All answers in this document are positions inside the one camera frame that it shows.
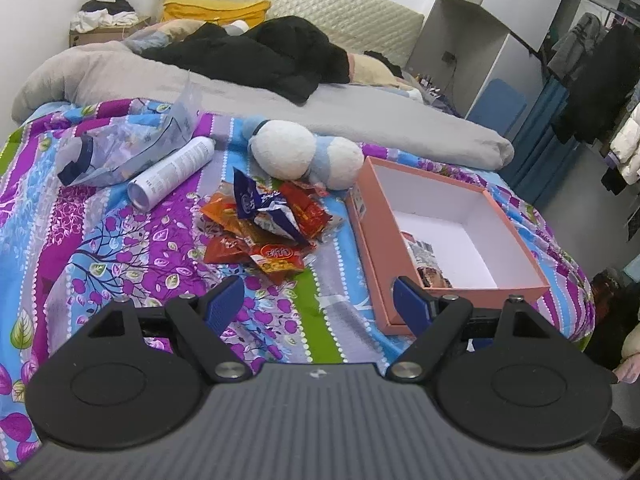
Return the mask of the person's right hand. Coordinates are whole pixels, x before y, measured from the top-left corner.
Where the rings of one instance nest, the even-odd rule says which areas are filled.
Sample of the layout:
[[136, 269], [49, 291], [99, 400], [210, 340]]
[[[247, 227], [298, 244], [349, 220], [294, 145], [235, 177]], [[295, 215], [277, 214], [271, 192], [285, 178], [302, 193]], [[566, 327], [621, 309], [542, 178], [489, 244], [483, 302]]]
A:
[[614, 370], [619, 382], [633, 384], [640, 376], [640, 324], [625, 338], [622, 347], [622, 360]]

